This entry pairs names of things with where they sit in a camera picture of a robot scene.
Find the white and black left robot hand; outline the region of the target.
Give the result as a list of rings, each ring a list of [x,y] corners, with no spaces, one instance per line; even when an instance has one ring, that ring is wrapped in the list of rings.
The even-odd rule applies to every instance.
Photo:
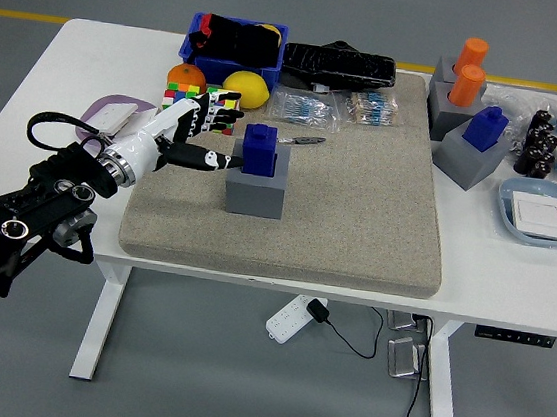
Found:
[[[244,117],[240,110],[220,106],[237,101],[239,92],[220,91],[183,98],[156,114],[135,134],[122,138],[98,155],[116,184],[131,187],[147,172],[173,164],[192,170],[215,171],[239,168],[243,160],[189,143],[202,132],[224,129]]]

